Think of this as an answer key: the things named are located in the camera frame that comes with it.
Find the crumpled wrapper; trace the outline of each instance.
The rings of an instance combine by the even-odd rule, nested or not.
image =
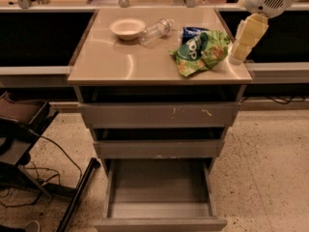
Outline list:
[[[201,33],[177,50],[170,51],[176,58],[179,72],[189,76],[200,71],[209,71],[228,55],[230,38],[219,30]]]

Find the plastic bottle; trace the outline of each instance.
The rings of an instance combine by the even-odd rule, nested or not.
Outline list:
[[[154,40],[167,35],[174,24],[173,19],[161,19],[155,24],[144,28],[138,36],[140,44],[146,46],[151,44]]]

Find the terrazzo floor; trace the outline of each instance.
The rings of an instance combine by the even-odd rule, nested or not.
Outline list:
[[[96,156],[90,132],[78,113],[60,113],[44,136],[60,144],[85,170]],[[54,145],[40,139],[26,167],[56,169],[61,184],[74,187],[78,169]],[[211,189],[218,216],[228,221],[223,232],[309,231],[309,105],[243,103],[229,129],[220,157],[211,171]],[[28,169],[36,176],[36,171]],[[47,179],[54,172],[38,170]],[[103,168],[94,171],[70,220],[69,232],[97,231],[102,218],[107,178]],[[34,192],[0,190],[2,204],[31,203]],[[0,224],[22,226],[36,219],[42,232],[56,231],[69,202],[41,196],[35,205],[5,208],[0,205]]]

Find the drawer cabinet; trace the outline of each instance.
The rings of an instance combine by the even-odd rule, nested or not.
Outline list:
[[[114,159],[108,173],[106,232],[220,231],[202,159]]]
[[[179,47],[184,26],[222,32],[224,26],[213,8],[163,7],[100,8],[70,72],[108,175],[98,231],[220,231],[226,225],[216,216],[208,174],[252,78],[228,58],[209,72],[181,76],[168,52]],[[118,41],[108,26],[127,15],[146,23],[173,18],[175,30],[152,47]]]

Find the cabinet top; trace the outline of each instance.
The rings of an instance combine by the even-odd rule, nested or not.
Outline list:
[[[151,25],[161,18],[175,23],[167,37],[157,39],[149,47],[137,40],[125,42],[117,38],[109,25],[119,18],[139,18]],[[168,85],[168,84],[247,84],[252,78],[241,64],[234,66],[228,57],[211,71],[183,77],[170,50],[179,47],[183,27],[196,26],[211,30],[225,29],[210,7],[145,7],[125,9],[100,8],[88,36],[70,68],[72,85]]]

